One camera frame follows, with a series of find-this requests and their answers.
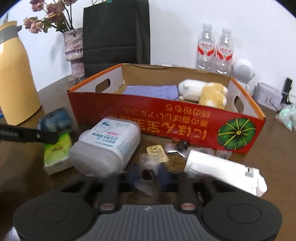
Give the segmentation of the blue snack packet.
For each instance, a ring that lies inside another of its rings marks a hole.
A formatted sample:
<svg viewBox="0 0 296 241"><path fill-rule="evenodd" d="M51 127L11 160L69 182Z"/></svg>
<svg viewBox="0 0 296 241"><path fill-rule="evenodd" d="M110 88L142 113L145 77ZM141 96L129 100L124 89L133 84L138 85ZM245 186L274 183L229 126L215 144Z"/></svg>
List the blue snack packet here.
<svg viewBox="0 0 296 241"><path fill-rule="evenodd" d="M53 133L69 132L72 130L73 120L66 108L58 108L42 116L36 129Z"/></svg>

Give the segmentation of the yellow thermos jug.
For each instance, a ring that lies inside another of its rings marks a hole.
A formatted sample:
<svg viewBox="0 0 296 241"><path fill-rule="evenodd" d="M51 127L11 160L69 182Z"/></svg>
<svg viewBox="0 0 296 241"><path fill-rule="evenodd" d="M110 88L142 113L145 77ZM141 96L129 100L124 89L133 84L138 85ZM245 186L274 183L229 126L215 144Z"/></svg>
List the yellow thermos jug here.
<svg viewBox="0 0 296 241"><path fill-rule="evenodd" d="M1 110L6 122L16 126L41 107L17 21L9 21L1 25Z"/></svg>

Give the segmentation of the white wet wipes pack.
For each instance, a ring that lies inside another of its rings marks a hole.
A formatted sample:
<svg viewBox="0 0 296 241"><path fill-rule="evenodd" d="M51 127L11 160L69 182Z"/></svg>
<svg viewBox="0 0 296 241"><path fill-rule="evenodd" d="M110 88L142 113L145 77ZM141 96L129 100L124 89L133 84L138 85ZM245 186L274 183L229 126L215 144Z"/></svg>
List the white wet wipes pack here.
<svg viewBox="0 0 296 241"><path fill-rule="evenodd" d="M139 125L130 120L103 118L71 147L69 159L85 176L107 177L123 171L141 141Z"/></svg>

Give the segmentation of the small clear plastic packet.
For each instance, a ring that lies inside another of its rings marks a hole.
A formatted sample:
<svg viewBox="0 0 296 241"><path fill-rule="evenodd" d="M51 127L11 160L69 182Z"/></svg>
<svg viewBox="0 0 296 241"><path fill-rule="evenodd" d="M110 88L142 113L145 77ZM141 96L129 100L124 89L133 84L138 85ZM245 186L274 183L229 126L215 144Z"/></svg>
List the small clear plastic packet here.
<svg viewBox="0 0 296 241"><path fill-rule="evenodd" d="M189 146L190 142L180 141L177 144L165 143L164 151L169 154L178 154L182 158L187 159L189 156Z"/></svg>

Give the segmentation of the gold foil bar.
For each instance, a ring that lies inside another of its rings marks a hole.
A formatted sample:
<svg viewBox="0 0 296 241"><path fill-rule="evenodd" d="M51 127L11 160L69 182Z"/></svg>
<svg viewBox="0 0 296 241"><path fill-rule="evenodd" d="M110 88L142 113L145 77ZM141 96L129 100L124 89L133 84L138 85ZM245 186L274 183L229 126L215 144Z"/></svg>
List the gold foil bar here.
<svg viewBox="0 0 296 241"><path fill-rule="evenodd" d="M159 163L163 163L166 166L169 164L169 158L161 145L147 147L147 154Z"/></svg>

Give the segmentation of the white rolled bag pack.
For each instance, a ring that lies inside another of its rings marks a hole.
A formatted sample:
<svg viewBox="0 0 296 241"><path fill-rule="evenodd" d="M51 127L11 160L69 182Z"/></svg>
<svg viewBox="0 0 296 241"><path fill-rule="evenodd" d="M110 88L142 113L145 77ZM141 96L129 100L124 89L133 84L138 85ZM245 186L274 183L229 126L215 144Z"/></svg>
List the white rolled bag pack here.
<svg viewBox="0 0 296 241"><path fill-rule="evenodd" d="M260 170L227 160L230 152L210 148L197 148L189 151L184 172L191 177L212 176L229 185L257 197L267 192L267 184Z"/></svg>

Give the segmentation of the orange cardboard box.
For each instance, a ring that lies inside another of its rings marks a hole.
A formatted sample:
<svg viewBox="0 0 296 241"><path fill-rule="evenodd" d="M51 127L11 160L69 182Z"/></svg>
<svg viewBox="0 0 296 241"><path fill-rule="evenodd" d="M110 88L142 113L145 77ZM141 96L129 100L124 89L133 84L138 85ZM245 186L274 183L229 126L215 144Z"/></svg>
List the orange cardboard box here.
<svg viewBox="0 0 296 241"><path fill-rule="evenodd" d="M223 84L228 89L226 108L125 94L132 85L176 86L186 79ZM266 121L235 79L189 68L118 64L71 87L68 97L79 123L121 118L135 121L143 133L241 154L249 152Z"/></svg>

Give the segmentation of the white and yellow plush toy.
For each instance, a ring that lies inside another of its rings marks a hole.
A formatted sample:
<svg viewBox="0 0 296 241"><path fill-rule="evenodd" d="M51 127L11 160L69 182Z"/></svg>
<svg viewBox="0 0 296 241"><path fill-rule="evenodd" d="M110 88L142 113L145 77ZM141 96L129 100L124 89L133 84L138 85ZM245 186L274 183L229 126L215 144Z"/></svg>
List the white and yellow plush toy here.
<svg viewBox="0 0 296 241"><path fill-rule="evenodd" d="M228 89L220 83L186 79L178 84L179 100L225 109Z"/></svg>

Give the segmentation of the purple cloth pouch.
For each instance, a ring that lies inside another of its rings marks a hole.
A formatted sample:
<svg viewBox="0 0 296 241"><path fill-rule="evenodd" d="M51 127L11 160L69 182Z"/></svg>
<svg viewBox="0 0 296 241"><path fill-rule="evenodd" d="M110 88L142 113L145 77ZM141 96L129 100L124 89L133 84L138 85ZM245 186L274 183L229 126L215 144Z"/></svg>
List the purple cloth pouch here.
<svg viewBox="0 0 296 241"><path fill-rule="evenodd" d="M179 98L178 90L175 85L164 85L164 86L130 85L126 87L123 94L152 97L152 98L161 98L161 99L167 99L167 100L177 100Z"/></svg>

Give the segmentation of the pink textured vase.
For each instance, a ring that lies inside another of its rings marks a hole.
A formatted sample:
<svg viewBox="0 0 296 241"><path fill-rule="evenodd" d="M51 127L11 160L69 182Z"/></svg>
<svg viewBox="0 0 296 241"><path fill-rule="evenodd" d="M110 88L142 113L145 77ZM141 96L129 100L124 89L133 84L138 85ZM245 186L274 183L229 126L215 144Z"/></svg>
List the pink textured vase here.
<svg viewBox="0 0 296 241"><path fill-rule="evenodd" d="M70 80L83 78L85 75L83 63L83 28L77 28L63 33L66 61L70 62Z"/></svg>

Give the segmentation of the white tin box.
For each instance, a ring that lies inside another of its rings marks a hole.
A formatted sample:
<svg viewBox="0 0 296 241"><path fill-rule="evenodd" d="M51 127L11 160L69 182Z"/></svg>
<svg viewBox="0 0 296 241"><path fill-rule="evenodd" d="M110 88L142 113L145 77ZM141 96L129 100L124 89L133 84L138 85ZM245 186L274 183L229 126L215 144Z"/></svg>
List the white tin box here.
<svg viewBox="0 0 296 241"><path fill-rule="evenodd" d="M254 89L254 100L273 111L281 109L282 92L265 83L257 83Z"/></svg>

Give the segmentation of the left standing water bottle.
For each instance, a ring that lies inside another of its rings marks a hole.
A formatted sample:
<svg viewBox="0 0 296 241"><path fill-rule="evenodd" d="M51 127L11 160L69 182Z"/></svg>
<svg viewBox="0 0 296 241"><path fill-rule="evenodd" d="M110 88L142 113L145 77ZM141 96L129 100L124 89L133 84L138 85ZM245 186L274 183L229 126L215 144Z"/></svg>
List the left standing water bottle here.
<svg viewBox="0 0 296 241"><path fill-rule="evenodd" d="M215 54L216 41L212 25L203 23L203 30L197 43L197 68L210 72Z"/></svg>

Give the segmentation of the white round speaker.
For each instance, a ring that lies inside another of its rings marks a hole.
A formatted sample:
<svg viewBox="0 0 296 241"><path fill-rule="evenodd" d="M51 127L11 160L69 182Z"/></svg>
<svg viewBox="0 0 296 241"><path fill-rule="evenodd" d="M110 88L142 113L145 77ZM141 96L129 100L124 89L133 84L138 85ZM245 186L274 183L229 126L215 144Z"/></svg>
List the white round speaker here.
<svg viewBox="0 0 296 241"><path fill-rule="evenodd" d="M247 91L249 91L249 82L255 76L253 64L244 58L237 59L231 68L231 76L238 81Z"/></svg>

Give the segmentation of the right standing water bottle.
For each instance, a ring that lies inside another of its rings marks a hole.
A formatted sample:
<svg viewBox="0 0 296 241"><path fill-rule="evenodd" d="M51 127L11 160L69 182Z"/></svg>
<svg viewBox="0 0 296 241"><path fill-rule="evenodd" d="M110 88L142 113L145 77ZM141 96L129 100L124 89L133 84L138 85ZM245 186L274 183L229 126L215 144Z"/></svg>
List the right standing water bottle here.
<svg viewBox="0 0 296 241"><path fill-rule="evenodd" d="M222 75L230 74L230 67L233 59L234 42L231 36L231 29L222 28L222 35L216 44L215 72Z"/></svg>

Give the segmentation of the black paper bag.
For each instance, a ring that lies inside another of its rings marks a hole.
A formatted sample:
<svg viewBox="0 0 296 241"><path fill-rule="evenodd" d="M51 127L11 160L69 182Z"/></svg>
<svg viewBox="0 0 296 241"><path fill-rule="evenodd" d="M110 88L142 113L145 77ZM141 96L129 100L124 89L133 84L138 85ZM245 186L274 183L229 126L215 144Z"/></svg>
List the black paper bag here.
<svg viewBox="0 0 296 241"><path fill-rule="evenodd" d="M104 1L84 9L85 77L121 63L151 63L148 1Z"/></svg>

